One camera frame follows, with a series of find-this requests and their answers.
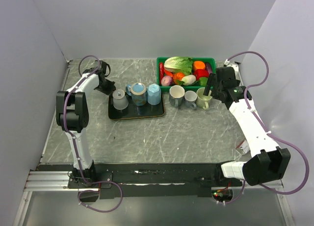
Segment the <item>light green mug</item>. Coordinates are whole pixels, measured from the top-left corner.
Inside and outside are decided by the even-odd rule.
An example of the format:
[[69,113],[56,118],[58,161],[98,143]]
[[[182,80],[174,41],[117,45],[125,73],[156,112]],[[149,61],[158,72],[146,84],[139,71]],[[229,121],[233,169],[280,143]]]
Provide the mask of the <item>light green mug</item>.
[[199,108],[202,108],[204,110],[208,110],[212,96],[210,95],[211,91],[209,92],[209,94],[207,96],[203,95],[204,90],[205,90],[204,87],[201,87],[197,90],[197,92],[196,92],[196,94],[197,94],[196,105]]

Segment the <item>small grey-blue mug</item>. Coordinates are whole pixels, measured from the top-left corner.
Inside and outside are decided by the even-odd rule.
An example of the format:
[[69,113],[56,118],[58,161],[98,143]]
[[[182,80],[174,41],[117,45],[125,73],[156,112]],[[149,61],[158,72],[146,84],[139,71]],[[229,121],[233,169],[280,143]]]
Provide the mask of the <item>small grey-blue mug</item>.
[[185,92],[184,104],[187,108],[191,108],[195,110],[197,108],[196,100],[197,100],[197,94],[194,91]]

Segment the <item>large grey faceted mug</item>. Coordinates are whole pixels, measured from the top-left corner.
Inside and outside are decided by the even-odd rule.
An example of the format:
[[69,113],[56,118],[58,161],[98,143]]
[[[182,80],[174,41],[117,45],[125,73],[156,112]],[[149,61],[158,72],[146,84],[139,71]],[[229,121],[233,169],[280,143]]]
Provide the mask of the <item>large grey faceted mug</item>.
[[169,90],[169,102],[174,108],[179,108],[183,102],[185,90],[182,86],[174,85]]

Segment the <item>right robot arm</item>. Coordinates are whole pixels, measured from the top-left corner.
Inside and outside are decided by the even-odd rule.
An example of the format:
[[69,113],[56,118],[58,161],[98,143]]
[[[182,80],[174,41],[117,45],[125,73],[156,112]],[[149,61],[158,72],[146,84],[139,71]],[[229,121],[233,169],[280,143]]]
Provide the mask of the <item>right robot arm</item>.
[[221,164],[221,170],[214,174],[214,180],[220,186],[227,185],[232,178],[245,180],[251,186],[282,179],[291,158],[288,149],[281,149],[266,134],[253,114],[253,99],[250,94],[244,95],[244,90],[233,67],[217,68],[209,75],[205,86],[204,95],[221,101],[235,117],[251,153],[247,162]]

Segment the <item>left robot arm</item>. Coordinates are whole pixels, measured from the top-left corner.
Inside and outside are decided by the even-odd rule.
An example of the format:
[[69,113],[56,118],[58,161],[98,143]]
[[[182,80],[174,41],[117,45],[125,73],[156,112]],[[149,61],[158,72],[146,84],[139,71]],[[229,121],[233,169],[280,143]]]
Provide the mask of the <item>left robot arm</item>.
[[97,67],[85,70],[71,88],[56,94],[56,123],[65,132],[74,158],[71,180],[87,188],[96,184],[97,174],[87,143],[86,97],[94,90],[110,95],[116,89],[115,82],[107,79],[110,72],[110,65],[101,60]]

